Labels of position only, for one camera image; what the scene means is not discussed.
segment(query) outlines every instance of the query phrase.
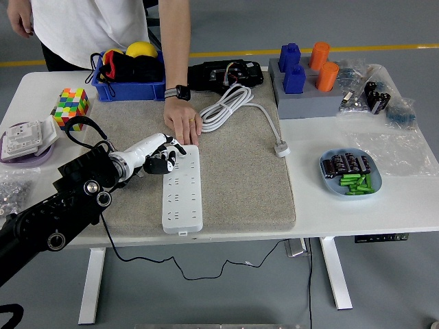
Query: yellow ball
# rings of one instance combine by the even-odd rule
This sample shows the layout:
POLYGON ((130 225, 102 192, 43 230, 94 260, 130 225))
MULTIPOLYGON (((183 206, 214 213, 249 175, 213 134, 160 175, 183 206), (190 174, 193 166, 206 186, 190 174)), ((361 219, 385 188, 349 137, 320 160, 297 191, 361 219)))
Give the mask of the yellow ball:
POLYGON ((140 55, 157 57, 156 48, 146 41, 137 41, 128 46, 125 52, 126 55, 137 57, 140 55))
POLYGON ((105 52, 105 54, 102 56, 102 62, 104 63, 104 65, 105 64, 107 64, 107 62, 105 61, 105 55, 109 52, 109 51, 116 51, 117 53, 123 53, 123 51, 122 50, 120 50, 120 49, 118 49, 118 48, 112 48, 112 49, 109 49, 109 50, 107 50, 106 52, 105 52))

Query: purple plate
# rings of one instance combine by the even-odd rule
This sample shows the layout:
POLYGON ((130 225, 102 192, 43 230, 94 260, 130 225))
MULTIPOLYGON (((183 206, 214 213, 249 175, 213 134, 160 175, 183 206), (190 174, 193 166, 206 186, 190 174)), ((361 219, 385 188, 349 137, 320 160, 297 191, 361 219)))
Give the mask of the purple plate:
MULTIPOLYGON (((22 125, 26 122, 20 122, 16 125, 22 125)), ((3 148, 3 137, 6 135, 6 132, 1 135, 0 138, 0 154, 1 150, 3 148)), ((0 162, 4 163, 5 165, 12 165, 14 167, 19 168, 31 168, 31 167, 37 167, 47 161, 48 158, 52 155, 54 152, 54 144, 50 145, 42 154, 39 156, 35 156, 34 154, 27 154, 25 156, 19 156, 18 158, 13 158, 11 160, 2 160, 0 156, 0 162)))

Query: white power cable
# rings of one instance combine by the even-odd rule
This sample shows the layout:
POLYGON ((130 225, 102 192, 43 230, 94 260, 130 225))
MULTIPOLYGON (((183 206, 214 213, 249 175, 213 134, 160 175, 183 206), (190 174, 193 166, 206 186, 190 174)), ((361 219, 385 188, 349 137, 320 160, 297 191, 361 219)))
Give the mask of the white power cable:
POLYGON ((279 158, 286 156, 290 152, 287 143, 281 140, 281 137, 274 127, 273 121, 265 108, 259 104, 250 103, 253 97, 254 95, 252 95, 252 91, 248 87, 242 86, 241 84, 230 86, 219 101, 200 112, 201 119, 203 120, 202 132, 212 132, 218 129, 235 111, 240 109, 240 107, 254 106, 264 113, 273 130, 274 136, 276 137, 276 146, 274 147, 276 155, 279 158))

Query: power plug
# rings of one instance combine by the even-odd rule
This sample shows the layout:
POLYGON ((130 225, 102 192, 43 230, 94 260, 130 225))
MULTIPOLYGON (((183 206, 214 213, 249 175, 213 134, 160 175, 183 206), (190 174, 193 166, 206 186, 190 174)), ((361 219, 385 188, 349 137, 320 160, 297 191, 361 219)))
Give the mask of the power plug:
POLYGON ((291 150, 289 149, 288 144, 285 141, 281 141, 279 144, 276 144, 274 146, 274 150, 278 158, 283 158, 284 156, 287 156, 291 153, 291 150))

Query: blue plastic bin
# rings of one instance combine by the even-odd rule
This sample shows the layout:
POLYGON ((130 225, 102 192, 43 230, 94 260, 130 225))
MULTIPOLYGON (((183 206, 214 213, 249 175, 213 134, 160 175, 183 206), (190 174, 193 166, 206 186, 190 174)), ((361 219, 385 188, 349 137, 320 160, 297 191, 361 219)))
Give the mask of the blue plastic bin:
MULTIPOLYGON (((158 51, 158 60, 163 63, 163 54, 158 51)), ((96 69, 91 80, 91 85, 96 87, 100 101, 145 101, 165 100, 165 74, 161 82, 110 82, 115 91, 115 96, 111 96, 108 85, 104 82, 97 81, 99 67, 102 66, 102 59, 99 57, 96 69)))

